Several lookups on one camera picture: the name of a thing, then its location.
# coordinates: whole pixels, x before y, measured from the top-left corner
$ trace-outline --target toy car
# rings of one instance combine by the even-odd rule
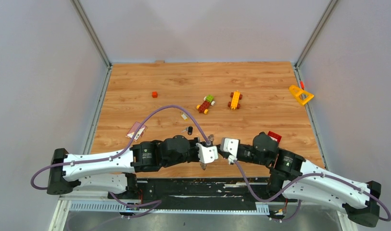
[[[228,102],[228,107],[230,107],[231,110],[239,109],[240,104],[238,102],[239,102],[239,100],[242,99],[242,94],[239,91],[232,92],[231,98],[232,98],[232,101]]]
[[[214,97],[212,95],[205,96],[204,102],[201,105],[197,105],[197,109],[200,113],[208,114],[208,108],[210,105],[215,105]]]

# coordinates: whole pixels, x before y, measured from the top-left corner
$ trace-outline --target green toy block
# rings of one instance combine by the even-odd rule
[[[208,95],[205,101],[212,102],[214,100],[214,97],[212,95]]]

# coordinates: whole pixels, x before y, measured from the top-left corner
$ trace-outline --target wooden table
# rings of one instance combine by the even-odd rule
[[[259,132],[273,131],[282,136],[280,147],[300,154],[323,166],[305,108],[288,88],[296,85],[289,62],[246,63],[156,63],[115,64],[101,110],[92,153],[122,149],[129,138],[126,133],[157,108],[180,105],[194,115],[206,135],[214,134],[215,143],[222,137],[240,139],[251,144]],[[231,111],[230,93],[243,95],[241,108]],[[151,92],[157,91],[158,98]],[[207,115],[199,114],[196,105],[204,96],[214,96],[216,105]],[[177,109],[166,109],[153,116],[140,141],[164,140],[174,135],[189,139],[201,137],[181,133],[193,125],[184,121]],[[247,176],[269,176],[264,166],[242,163]],[[138,177],[240,177],[236,166],[221,156],[202,170],[199,163],[183,163],[159,172],[138,173]]]

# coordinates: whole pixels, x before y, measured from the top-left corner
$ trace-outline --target white wall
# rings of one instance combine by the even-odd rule
[[[341,0],[302,72],[328,167],[381,183],[391,210],[391,0]]]
[[[292,61],[329,0],[81,0],[113,63]]]
[[[58,197],[30,178],[82,150],[105,75],[70,1],[0,1],[0,230],[48,229]]]

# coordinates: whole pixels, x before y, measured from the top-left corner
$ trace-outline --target robotic arm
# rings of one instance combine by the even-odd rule
[[[218,159],[219,153],[228,159],[230,164],[242,161],[270,169],[266,188],[270,195],[282,194],[288,199],[328,206],[348,214],[352,221],[368,227],[375,227],[379,220],[379,206],[376,200],[369,196],[379,198],[379,183],[356,182],[321,169],[302,156],[279,148],[278,143],[264,132],[253,139],[252,145],[241,144],[237,139],[223,138],[220,145],[214,146],[201,142],[199,138],[187,140],[177,135],[164,141],[144,141],[133,145],[121,156],[111,158],[120,152],[121,150],[95,155],[75,155],[69,154],[63,148],[55,150],[52,164],[70,164],[50,169],[47,193],[61,195],[73,190],[135,193],[136,172],[156,172],[161,167],[184,162],[200,162],[205,166]],[[73,164],[75,161],[88,162],[98,158],[108,160]]]

